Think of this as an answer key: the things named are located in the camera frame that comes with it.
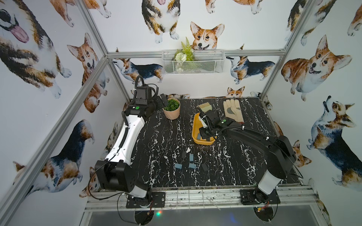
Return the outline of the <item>black eraser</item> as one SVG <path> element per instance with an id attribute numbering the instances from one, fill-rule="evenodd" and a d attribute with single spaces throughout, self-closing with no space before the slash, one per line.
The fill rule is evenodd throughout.
<path id="1" fill-rule="evenodd" d="M 201 167 L 203 169 L 204 172 L 208 172 L 208 167 L 205 163 L 201 164 Z"/>

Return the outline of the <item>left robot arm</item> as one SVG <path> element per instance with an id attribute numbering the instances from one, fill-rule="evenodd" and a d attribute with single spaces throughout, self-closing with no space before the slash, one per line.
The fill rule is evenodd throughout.
<path id="1" fill-rule="evenodd" d="M 103 161 L 97 161 L 95 174 L 100 187 L 105 190 L 120 191 L 134 198 L 150 197 L 150 187 L 138 179 L 138 174 L 130 166 L 132 152 L 145 121 L 154 112 L 168 106 L 168 99 L 161 94 L 151 100 L 134 99 L 122 111 L 123 126 L 111 151 Z"/>

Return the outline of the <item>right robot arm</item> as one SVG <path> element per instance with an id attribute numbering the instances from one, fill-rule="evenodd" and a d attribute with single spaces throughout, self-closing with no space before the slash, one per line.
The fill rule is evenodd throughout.
<path id="1" fill-rule="evenodd" d="M 284 135 L 269 136 L 245 127 L 234 119 L 221 118 L 213 110 L 204 112 L 200 107 L 197 109 L 204 124 L 199 129 L 202 138 L 229 136 L 264 154 L 267 162 L 266 172 L 253 193 L 242 200 L 246 203 L 266 203 L 277 185 L 288 177 L 297 159 L 289 139 Z"/>

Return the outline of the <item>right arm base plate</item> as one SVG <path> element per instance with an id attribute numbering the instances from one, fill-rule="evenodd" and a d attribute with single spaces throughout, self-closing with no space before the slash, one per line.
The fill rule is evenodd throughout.
<path id="1" fill-rule="evenodd" d="M 241 203 L 243 205 L 280 204 L 278 193 L 273 189 L 272 193 L 266 195 L 259 188 L 241 189 L 239 191 Z"/>

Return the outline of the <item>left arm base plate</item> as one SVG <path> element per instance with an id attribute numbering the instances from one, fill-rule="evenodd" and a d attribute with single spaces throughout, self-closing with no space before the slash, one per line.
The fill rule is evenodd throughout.
<path id="1" fill-rule="evenodd" d="M 166 202 L 165 192 L 149 192 L 144 198 L 128 197 L 127 209 L 164 208 Z"/>

